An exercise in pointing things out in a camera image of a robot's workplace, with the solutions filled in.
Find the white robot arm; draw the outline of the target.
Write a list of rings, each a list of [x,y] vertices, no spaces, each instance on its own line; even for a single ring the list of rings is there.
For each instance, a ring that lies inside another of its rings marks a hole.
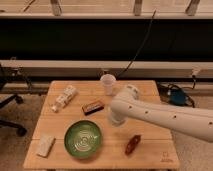
[[[127,118],[142,120],[213,143],[213,110],[155,104],[139,100],[139,90],[125,85],[109,104],[108,120],[114,126]]]

